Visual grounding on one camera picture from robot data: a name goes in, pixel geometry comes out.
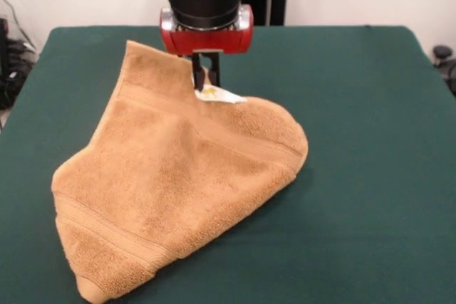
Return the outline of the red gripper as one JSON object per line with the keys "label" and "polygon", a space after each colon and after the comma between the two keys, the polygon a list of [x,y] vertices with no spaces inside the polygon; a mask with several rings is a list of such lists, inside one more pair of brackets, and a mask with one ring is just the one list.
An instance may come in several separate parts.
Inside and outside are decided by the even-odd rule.
{"label": "red gripper", "polygon": [[198,92],[202,91],[206,77],[200,58],[210,59],[209,81],[220,87],[219,53],[247,52],[252,42],[253,27],[254,16],[249,7],[240,7],[230,26],[209,31],[197,31],[179,25],[170,8],[163,8],[160,13],[160,32],[165,50],[179,56],[192,55],[193,81]]}

